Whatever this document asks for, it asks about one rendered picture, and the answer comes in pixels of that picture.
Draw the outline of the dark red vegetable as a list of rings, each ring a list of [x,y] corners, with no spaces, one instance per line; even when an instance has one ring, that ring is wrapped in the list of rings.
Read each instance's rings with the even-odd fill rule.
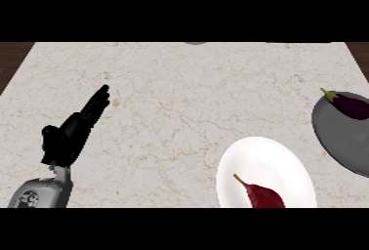
[[[246,189],[247,198],[250,200],[250,205],[253,208],[283,208],[284,204],[278,194],[265,187],[258,185],[246,184],[237,175],[233,178],[240,183]]]

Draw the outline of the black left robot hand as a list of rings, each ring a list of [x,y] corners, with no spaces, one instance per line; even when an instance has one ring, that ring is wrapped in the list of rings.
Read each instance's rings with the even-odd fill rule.
[[[73,164],[85,146],[92,125],[109,105],[107,90],[109,86],[103,85],[81,111],[72,113],[58,127],[47,125],[41,129],[42,164],[58,167],[67,167]]]

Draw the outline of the grey pan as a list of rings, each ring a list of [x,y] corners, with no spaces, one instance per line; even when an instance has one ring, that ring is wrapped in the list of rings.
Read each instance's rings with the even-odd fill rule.
[[[339,92],[369,104],[357,94]],[[311,123],[318,142],[339,165],[357,175],[369,177],[369,119],[346,117],[323,97],[317,100]]]

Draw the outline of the white oval plate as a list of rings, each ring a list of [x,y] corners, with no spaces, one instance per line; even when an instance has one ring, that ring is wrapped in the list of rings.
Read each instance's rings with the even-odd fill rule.
[[[233,175],[249,185],[269,188],[286,208],[315,208],[315,191],[305,167],[292,151],[274,140],[247,137],[236,141],[221,156],[215,173],[219,207],[252,207]]]

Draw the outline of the purple eggplant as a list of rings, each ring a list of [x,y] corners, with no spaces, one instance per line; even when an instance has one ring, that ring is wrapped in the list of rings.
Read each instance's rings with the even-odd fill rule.
[[[334,109],[351,119],[369,119],[369,104],[358,99],[346,97],[337,91],[327,91],[321,88],[324,99]]]

